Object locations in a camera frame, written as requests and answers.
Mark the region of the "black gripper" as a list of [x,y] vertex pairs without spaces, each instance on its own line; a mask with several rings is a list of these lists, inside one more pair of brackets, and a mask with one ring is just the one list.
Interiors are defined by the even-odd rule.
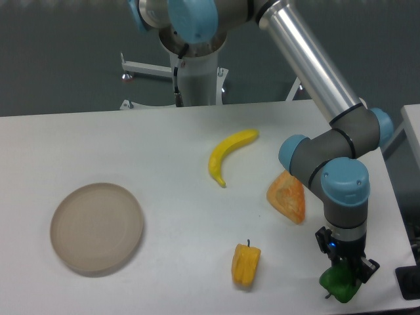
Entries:
[[342,267],[343,260],[358,261],[356,278],[367,283],[378,271],[380,264],[366,258],[366,231],[353,234],[355,230],[356,228],[330,230],[323,226],[315,233],[315,237],[320,251],[328,256],[334,270]]

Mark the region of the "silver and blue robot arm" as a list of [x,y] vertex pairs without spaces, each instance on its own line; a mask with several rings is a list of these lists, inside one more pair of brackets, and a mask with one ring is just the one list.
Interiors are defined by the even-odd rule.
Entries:
[[348,86],[291,1],[129,1],[136,27],[157,30],[171,53],[170,78],[178,107],[217,102],[215,55],[227,33],[254,21],[268,32],[331,130],[316,138],[289,137],[283,167],[324,205],[327,227],[316,239],[332,265],[347,263],[352,281],[366,283],[378,270],[364,252],[370,193],[359,157],[393,133],[390,117],[368,110]]

